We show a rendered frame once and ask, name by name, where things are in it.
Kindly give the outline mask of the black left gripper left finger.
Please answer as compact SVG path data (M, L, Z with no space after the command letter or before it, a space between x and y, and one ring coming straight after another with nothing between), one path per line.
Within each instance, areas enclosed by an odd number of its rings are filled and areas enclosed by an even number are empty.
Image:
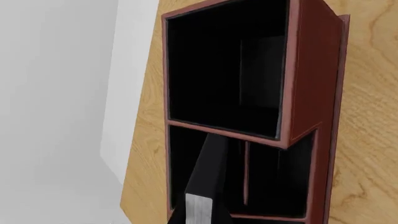
M185 196L181 196L167 224L186 224Z

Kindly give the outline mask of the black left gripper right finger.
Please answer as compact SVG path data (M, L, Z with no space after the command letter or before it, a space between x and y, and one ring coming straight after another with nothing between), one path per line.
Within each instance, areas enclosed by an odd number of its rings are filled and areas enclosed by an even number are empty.
M213 201L212 224L233 224L233 219L220 199Z

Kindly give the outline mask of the red-brown desk caddy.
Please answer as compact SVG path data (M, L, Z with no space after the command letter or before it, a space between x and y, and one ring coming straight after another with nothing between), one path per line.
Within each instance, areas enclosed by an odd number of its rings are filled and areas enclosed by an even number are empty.
M163 14L167 222L217 134L233 224L328 224L348 31L324 0Z

